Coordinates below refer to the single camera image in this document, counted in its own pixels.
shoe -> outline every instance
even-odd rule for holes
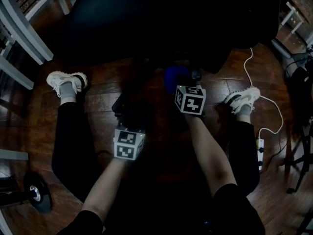
[[[71,82],[75,93],[81,92],[88,85],[87,76],[81,72],[67,74],[61,71],[54,71],[47,77],[47,83],[60,96],[60,86],[66,82]]]
[[[224,103],[232,108],[232,113],[237,114],[243,105],[251,107],[251,111],[254,110],[253,103],[260,97],[260,90],[256,87],[249,87],[242,91],[233,92],[229,94]]]

black leggings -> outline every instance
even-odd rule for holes
[[[78,103],[65,103],[58,111],[52,170],[62,184],[84,202],[102,173],[88,120]],[[238,186],[247,196],[260,180],[253,125],[235,122],[229,162]]]

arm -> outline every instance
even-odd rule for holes
[[[105,221],[115,200],[125,165],[126,161],[116,158],[110,162],[93,185],[82,211],[91,211],[101,219],[102,223]]]
[[[185,115],[192,144],[212,196],[224,185],[237,184],[226,154],[198,117]]]

white furniture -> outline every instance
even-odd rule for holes
[[[286,3],[286,5],[290,8],[290,12],[287,14],[287,16],[283,19],[283,21],[281,22],[281,25],[284,25],[288,20],[289,18],[292,16],[292,15],[295,15],[299,20],[300,22],[296,25],[295,28],[293,28],[292,30],[292,34],[295,33],[295,31],[301,26],[301,24],[303,23],[303,19],[302,17],[299,15],[299,12],[295,9],[295,7],[293,7],[289,2]]]
[[[53,53],[45,45],[28,21],[46,1],[47,0],[39,1],[25,16],[15,0],[0,0],[0,20],[16,41],[40,65],[43,64],[45,60],[52,60]],[[65,0],[58,1],[64,14],[68,14],[69,9]]]
[[[28,160],[28,153],[0,149],[0,159]]]
[[[15,39],[11,37],[11,35],[5,30],[5,28],[1,24],[0,30],[7,39],[7,42],[5,44],[6,48],[0,53],[0,70],[3,70],[15,81],[17,81],[27,89],[31,90],[34,87],[34,83],[6,60],[6,57],[12,45],[15,43]]]
[[[307,47],[311,47],[311,45],[313,45],[313,32],[310,34],[310,36],[306,40],[306,43],[307,43]]]

floor board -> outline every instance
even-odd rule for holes
[[[63,19],[62,11],[55,0],[50,0],[37,18],[39,18],[38,22],[33,22],[35,29],[54,50],[55,35],[58,34],[58,27]],[[294,186],[298,177],[298,172],[293,168],[278,166],[284,159],[286,150],[290,151],[296,141],[289,140],[289,136],[293,133],[290,98],[283,69],[270,48],[258,44],[253,48],[253,53],[253,58],[246,65],[253,85],[260,88],[262,95],[277,102],[285,121],[280,135],[262,132],[262,137],[265,139],[265,167],[271,155],[279,151],[280,146],[283,147],[287,140],[289,144],[272,160],[268,170],[261,174],[257,189],[248,198],[258,211],[268,235],[277,235],[281,232],[284,235],[291,235],[295,234],[295,229],[299,227],[303,215],[313,202],[312,172],[305,177],[298,193],[286,194],[286,190],[289,186]],[[243,67],[245,59],[250,55],[249,49],[234,49],[220,72],[209,74],[202,71],[201,85],[207,93],[205,122],[225,150],[231,135],[232,116],[222,101],[229,93],[250,86]],[[117,119],[111,111],[111,106],[141,65],[141,61],[128,58],[93,67],[77,68],[66,66],[55,56],[53,61],[38,67],[27,55],[23,56],[21,70],[29,77],[35,78],[34,90],[28,92],[14,83],[14,89],[4,90],[1,93],[1,99],[9,100],[19,106],[25,116],[20,117],[0,106],[0,144],[4,149],[29,152],[30,169],[41,174],[49,185],[53,212],[41,215],[27,202],[24,205],[3,209],[2,212],[13,234],[56,234],[74,219],[82,205],[59,182],[51,169],[60,100],[46,84],[47,75],[55,70],[82,71],[87,74],[91,87],[86,93],[84,109],[89,120],[95,150],[107,150],[112,153],[113,131]],[[163,70],[158,69],[155,76],[134,96],[146,100],[156,109],[155,122],[147,136],[146,144],[146,152],[155,160],[147,161],[146,167],[150,171],[155,170],[156,180],[163,179],[164,175],[171,175],[177,180],[188,182],[192,180],[197,165],[194,164],[189,133],[183,126],[181,118],[175,114],[173,98],[163,89],[163,75]],[[255,125],[256,135],[261,127],[277,130],[281,124],[275,106],[264,99],[259,99],[255,103],[251,120]],[[181,149],[179,156],[175,147]],[[108,157],[101,155],[100,159],[105,164]],[[0,177],[15,174],[20,184],[26,169],[25,162],[0,161]]]

